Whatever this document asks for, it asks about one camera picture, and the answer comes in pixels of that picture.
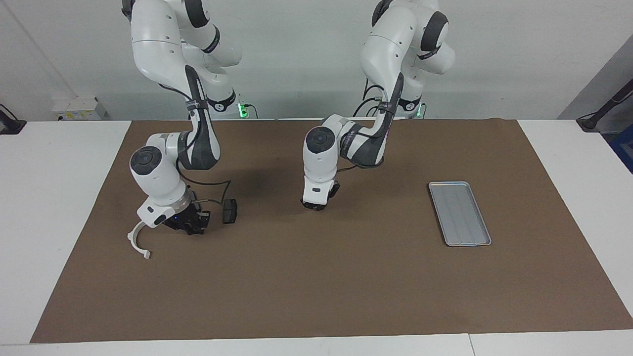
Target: table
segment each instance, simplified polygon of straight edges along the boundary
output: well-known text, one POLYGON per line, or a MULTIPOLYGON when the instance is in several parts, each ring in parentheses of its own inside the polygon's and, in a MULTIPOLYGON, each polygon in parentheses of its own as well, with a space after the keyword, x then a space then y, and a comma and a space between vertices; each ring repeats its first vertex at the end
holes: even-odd
MULTIPOLYGON (((599 134, 573 121, 521 120, 523 131, 633 313, 633 175, 599 134)), ((26 345, 130 122, 32 122, 0 137, 0 354, 3 355, 630 355, 633 331, 371 338, 126 341, 26 345), (29 236, 48 236, 35 241, 29 236)))

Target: baking tray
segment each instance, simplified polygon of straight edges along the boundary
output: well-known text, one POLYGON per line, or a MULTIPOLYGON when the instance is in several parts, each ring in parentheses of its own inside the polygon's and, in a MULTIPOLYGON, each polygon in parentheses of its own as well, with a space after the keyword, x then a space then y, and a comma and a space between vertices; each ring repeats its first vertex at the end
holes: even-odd
POLYGON ((429 190, 448 246, 487 246, 492 243, 467 182, 431 182, 429 190))

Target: black pole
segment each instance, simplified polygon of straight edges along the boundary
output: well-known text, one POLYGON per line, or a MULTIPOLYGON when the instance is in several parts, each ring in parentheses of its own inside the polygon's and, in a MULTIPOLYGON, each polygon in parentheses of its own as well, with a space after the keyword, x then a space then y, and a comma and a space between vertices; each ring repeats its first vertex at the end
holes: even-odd
POLYGON ((4 129, 0 131, 0 135, 17 135, 27 124, 26 121, 9 118, 2 110, 0 110, 0 122, 4 125, 4 129))
POLYGON ((620 91, 614 95, 603 107, 600 108, 592 117, 579 118, 576 122, 580 125, 583 131, 593 132, 596 125, 611 109, 618 106, 629 94, 633 92, 633 79, 631 79, 627 85, 625 85, 620 91))

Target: brown mat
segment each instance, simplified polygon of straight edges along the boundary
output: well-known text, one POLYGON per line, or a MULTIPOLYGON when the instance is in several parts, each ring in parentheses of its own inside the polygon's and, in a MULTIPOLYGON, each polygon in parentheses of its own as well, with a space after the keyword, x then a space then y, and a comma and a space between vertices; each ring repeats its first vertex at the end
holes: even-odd
POLYGON ((126 239, 145 199, 128 159, 190 124, 134 122, 31 341, 633 329, 516 122, 396 122, 385 164, 341 174, 322 212, 299 202, 314 124, 216 123, 222 160, 189 174, 234 180, 237 223, 210 205, 204 236, 146 228, 144 260, 126 239), (427 189, 443 180, 472 185, 491 246, 443 243, 427 189))

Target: robotic arm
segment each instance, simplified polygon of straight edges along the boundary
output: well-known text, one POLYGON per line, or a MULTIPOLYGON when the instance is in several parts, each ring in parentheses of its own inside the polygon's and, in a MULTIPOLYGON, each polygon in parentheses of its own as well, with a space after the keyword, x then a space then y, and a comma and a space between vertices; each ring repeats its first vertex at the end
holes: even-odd
MULTIPOLYGON (((221 67, 238 64, 242 53, 220 37, 208 13, 205 0, 123 0, 137 68, 161 87, 183 95, 193 124, 192 131, 152 135, 130 159, 130 171, 148 195, 137 213, 142 224, 152 228, 165 224, 202 234, 209 222, 210 213, 195 203, 179 167, 208 170, 219 161, 210 105, 213 115, 237 109, 237 96, 221 67)), ((235 201, 224 203, 232 211, 225 222, 233 222, 235 201)))
POLYGON ((303 145, 306 208, 323 210, 340 188, 339 156, 360 168, 378 167, 397 112, 414 112, 420 103, 423 72, 443 74, 454 64, 455 53, 444 43, 448 20, 436 0, 382 0, 372 25, 361 67, 382 90, 378 115, 371 128, 332 115, 309 131, 303 145))

